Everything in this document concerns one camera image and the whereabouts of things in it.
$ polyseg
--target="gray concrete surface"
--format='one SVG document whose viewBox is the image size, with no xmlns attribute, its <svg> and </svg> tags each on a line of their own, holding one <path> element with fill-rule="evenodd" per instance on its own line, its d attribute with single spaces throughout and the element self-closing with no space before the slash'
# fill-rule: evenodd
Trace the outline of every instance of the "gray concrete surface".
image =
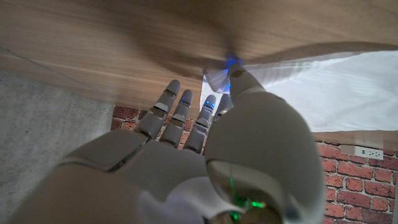
<svg viewBox="0 0 398 224">
<path fill-rule="evenodd" d="M 0 71 L 0 223 L 65 154 L 108 132 L 113 105 Z"/>
</svg>

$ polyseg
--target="robotic hand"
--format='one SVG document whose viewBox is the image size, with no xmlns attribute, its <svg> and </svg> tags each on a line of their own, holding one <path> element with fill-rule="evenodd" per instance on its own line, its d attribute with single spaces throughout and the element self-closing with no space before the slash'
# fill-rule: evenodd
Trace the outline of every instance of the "robotic hand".
<svg viewBox="0 0 398 224">
<path fill-rule="evenodd" d="M 111 131 L 70 153 L 10 223 L 320 223 L 323 174 L 312 135 L 283 99 L 240 64 L 209 96 L 177 150 L 192 102 L 185 90 L 155 141 L 180 84 L 172 81 L 133 132 Z"/>
</svg>

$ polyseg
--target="metal finger segment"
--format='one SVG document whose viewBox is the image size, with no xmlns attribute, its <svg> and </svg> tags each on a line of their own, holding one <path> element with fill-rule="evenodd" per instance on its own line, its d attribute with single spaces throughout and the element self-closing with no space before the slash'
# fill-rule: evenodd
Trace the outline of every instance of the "metal finger segment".
<svg viewBox="0 0 398 224">
<path fill-rule="evenodd" d="M 179 90 L 180 82 L 178 80 L 171 81 L 155 105 L 149 109 L 148 113 L 138 123 L 134 131 L 155 139 L 164 124 Z"/>
<path fill-rule="evenodd" d="M 189 108 L 191 107 L 192 98 L 193 93 L 191 90 L 185 90 L 182 93 L 181 99 L 174 111 L 172 119 L 160 137 L 160 142 L 170 144 L 174 148 L 178 147 L 180 144 L 182 131 L 184 129 L 185 120 L 187 119 Z"/>
<path fill-rule="evenodd" d="M 218 104 L 216 114 L 214 115 L 212 124 L 215 124 L 218 119 L 223 116 L 227 111 L 232 109 L 232 99 L 228 94 L 223 94 L 220 99 L 220 103 Z"/>
<path fill-rule="evenodd" d="M 201 153 L 215 105 L 216 97 L 213 95 L 208 96 L 202 106 L 198 119 L 193 125 L 192 131 L 185 142 L 183 147 L 184 149 L 190 149 L 196 153 Z"/>
</svg>

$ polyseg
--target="blue led light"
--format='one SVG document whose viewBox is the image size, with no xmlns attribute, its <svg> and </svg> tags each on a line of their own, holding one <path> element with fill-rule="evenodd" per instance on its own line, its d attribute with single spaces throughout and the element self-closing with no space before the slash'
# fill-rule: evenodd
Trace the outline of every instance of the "blue led light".
<svg viewBox="0 0 398 224">
<path fill-rule="evenodd" d="M 230 68 L 230 66 L 232 66 L 232 65 L 235 64 L 235 63 L 242 63 L 242 60 L 238 60 L 238 59 L 236 59 L 236 58 L 234 58 L 234 57 L 230 57 L 230 58 L 228 58 L 227 61 L 226 61 L 226 66 L 227 66 L 228 68 Z"/>
</svg>

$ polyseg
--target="white wall outlet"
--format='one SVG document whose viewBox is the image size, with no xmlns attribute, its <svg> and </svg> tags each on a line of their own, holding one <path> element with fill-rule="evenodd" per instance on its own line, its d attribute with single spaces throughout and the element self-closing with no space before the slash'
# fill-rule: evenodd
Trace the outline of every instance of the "white wall outlet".
<svg viewBox="0 0 398 224">
<path fill-rule="evenodd" d="M 383 160 L 383 150 L 371 149 L 368 147 L 355 146 L 354 155 Z"/>
</svg>

